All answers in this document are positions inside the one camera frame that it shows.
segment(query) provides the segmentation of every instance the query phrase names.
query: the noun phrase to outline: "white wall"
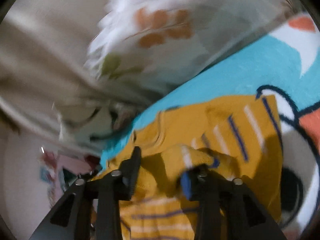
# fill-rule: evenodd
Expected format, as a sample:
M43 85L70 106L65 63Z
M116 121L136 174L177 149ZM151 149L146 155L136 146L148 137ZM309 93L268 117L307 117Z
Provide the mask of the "white wall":
M28 132L10 133L0 159L0 213L17 240L28 240L50 210L48 185L39 175L41 146L53 151L61 148Z

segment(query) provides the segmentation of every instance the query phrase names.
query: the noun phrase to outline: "orange leaf print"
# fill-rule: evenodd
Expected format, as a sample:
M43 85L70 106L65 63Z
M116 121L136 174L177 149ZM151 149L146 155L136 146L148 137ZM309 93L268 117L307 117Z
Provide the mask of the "orange leaf print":
M190 39L193 35L190 23L186 23L179 27L181 36L185 39Z
M165 37L160 33L150 33L139 40L139 45L142 48L150 48L154 45L160 45L165 43Z
M165 10L158 10L153 13L151 29L160 29L168 21L168 14Z
M181 24L186 22L189 16L188 10L178 10L176 13L176 24Z
M190 39L193 32L190 24L186 23L181 26L165 30L165 34L172 39Z
M172 39L176 40L176 39L181 38L181 33L180 33L180 30L178 28L167 29L164 32L165 32L165 34L167 36L169 36Z
M150 18L149 18L149 15L147 14L146 9L144 7L140 8L139 10L136 11L136 13L134 14L134 18L135 18L141 31L143 31L149 27Z
M298 29L301 31L311 31L311 32L316 32L316 28L313 24L313 21L307 17L307 16L302 16L296 19L292 19L288 21L288 24L290 27L294 29Z

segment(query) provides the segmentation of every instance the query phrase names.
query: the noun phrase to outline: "yellow towel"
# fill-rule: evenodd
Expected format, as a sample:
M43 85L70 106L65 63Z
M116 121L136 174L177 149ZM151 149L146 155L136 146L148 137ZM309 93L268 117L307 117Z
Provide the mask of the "yellow towel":
M279 220L282 148L274 96L228 96L161 112L133 132L96 179L118 168L134 146L142 161L132 201L120 203L124 239L194 239L198 203L187 201L177 182L203 163L227 179L242 178Z

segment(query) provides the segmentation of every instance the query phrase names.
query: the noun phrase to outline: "blue stripe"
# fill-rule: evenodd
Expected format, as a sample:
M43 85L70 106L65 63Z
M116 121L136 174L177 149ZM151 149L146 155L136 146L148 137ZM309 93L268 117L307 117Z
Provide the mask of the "blue stripe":
M240 146L240 149L241 149L241 153L242 153L242 156L243 156L243 159L247 162L249 161L249 157L248 157L248 153L247 153L247 150L244 146L244 142L240 136L240 133L238 131L238 128L236 127L236 124L235 122L233 121L232 119L232 116L230 115L228 117L228 121L229 121L229 124L232 128L232 131L233 131L233 134L236 136L237 140L238 140L238 143L239 143L239 146Z
M185 208L185 209L180 209L176 211L172 211L169 213L165 214L151 214L151 215L132 215L132 219L155 219L155 218L168 218L168 217L173 217L175 215L180 215L180 214L185 214L185 213L196 213L198 211L198 208Z
M268 104L268 101L267 101L267 99L265 97L262 98L262 102L263 102L263 105L264 105L264 107L265 107L265 109L266 109L266 111L267 111L267 113L268 113L268 115L270 117L270 120L271 120L271 122L273 124L273 127L276 130L276 133L277 133L279 141L280 141L281 150L283 151L282 137L281 137L281 132L280 132L279 126L278 126L275 118L273 117L271 108L270 108L270 106Z
M218 168L219 167L219 165L220 165L220 161L219 161L219 159L218 158L216 158L216 157L213 157L213 163L210 165L210 166L208 166L209 168Z
M131 240L186 240L186 239L181 239L177 238L174 236L157 236L157 237L145 237L145 238L132 238Z

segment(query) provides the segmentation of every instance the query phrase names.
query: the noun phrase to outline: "orange patch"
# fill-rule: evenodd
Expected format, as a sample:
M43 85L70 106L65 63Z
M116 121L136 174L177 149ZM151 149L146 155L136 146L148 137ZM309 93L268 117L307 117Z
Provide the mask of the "orange patch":
M172 39L190 39L193 35L189 23L165 30L165 34Z
M134 17L141 31L148 28L151 24L150 17L145 8L140 8L137 10Z
M188 10L178 10L176 12L176 24L185 23L189 17Z
M139 45L142 48L150 48L151 46L161 45L164 43L165 43L165 38L163 35L161 35L159 33L147 34L147 35L143 36L142 38L140 38L140 40L139 40Z
M298 29L301 31L310 31L310 32L316 32L316 28L313 24L312 19L310 19L307 16L302 16L299 18L292 19L288 21L288 24L290 27L294 29Z
M299 124L320 151L320 108L299 118Z
M168 20L168 15L165 10L158 10L153 13L151 29L160 29L164 27Z

